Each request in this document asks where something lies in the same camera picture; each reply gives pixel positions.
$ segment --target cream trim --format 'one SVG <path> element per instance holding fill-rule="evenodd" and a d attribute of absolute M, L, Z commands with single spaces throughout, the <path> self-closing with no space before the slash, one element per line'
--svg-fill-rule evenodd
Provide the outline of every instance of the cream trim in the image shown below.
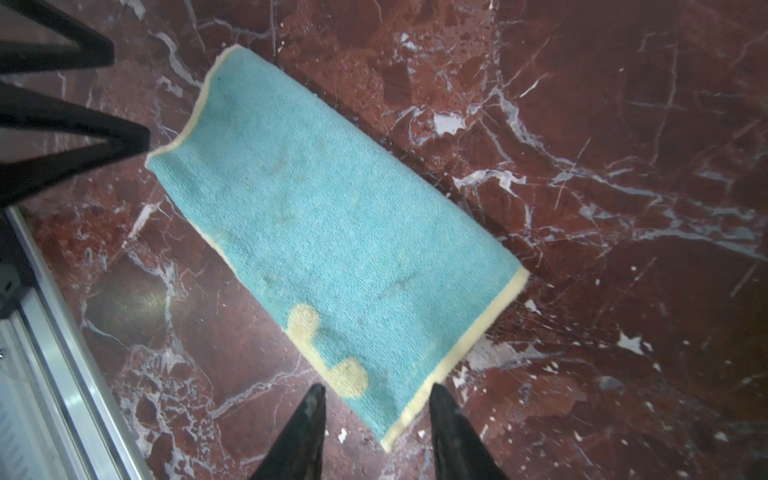
<path fill-rule="evenodd" d="M 427 375 L 424 383 L 416 391 L 413 399 L 402 410 L 400 418 L 397 422 L 393 423 L 389 427 L 386 435 L 381 441 L 382 447 L 385 452 L 391 452 L 392 447 L 395 445 L 395 440 L 400 436 L 402 431 L 413 421 L 413 419 L 421 412 L 424 405 L 429 399 L 429 394 L 432 391 L 432 384 L 442 383 L 445 381 L 445 377 L 453 370 L 456 363 L 461 360 L 464 355 L 472 348 L 473 345 L 480 339 L 480 336 L 491 326 L 496 320 L 496 317 L 509 305 L 512 300 L 523 290 L 525 282 L 528 281 L 528 275 L 530 273 L 520 266 L 520 270 L 512 277 L 507 286 L 493 299 L 477 320 L 464 332 L 462 338 L 458 339 L 458 342 L 453 346 L 448 355 L 438 363 L 435 370 Z"/>
<path fill-rule="evenodd" d="M 232 45 L 231 47 L 228 47 L 222 51 L 218 57 L 216 57 L 216 61 L 214 62 L 214 66 L 210 68 L 208 73 L 205 74 L 205 81 L 203 82 L 203 87 L 200 89 L 200 95 L 197 96 L 197 100 L 194 102 L 194 108 L 192 109 L 192 116 L 187 121 L 187 124 L 184 125 L 184 129 L 181 131 L 178 137 L 174 138 L 174 141 L 170 142 L 169 144 L 165 144 L 162 147 L 155 148 L 150 153 L 147 154 L 147 160 L 144 162 L 144 166 L 146 167 L 149 163 L 149 160 L 154 157 L 155 155 L 162 155 L 166 154 L 170 151 L 176 150 L 184 141 L 187 139 L 187 137 L 190 136 L 192 133 L 192 130 L 194 130 L 195 125 L 197 125 L 197 121 L 200 120 L 200 115 L 203 113 L 203 109 L 205 108 L 205 104 L 208 102 L 208 92 L 210 91 L 210 83 L 211 80 L 214 77 L 214 74 L 216 73 L 216 70 L 219 69 L 221 65 L 223 65 L 224 60 L 227 59 L 230 53 L 233 51 L 244 48 L 241 45 Z"/>

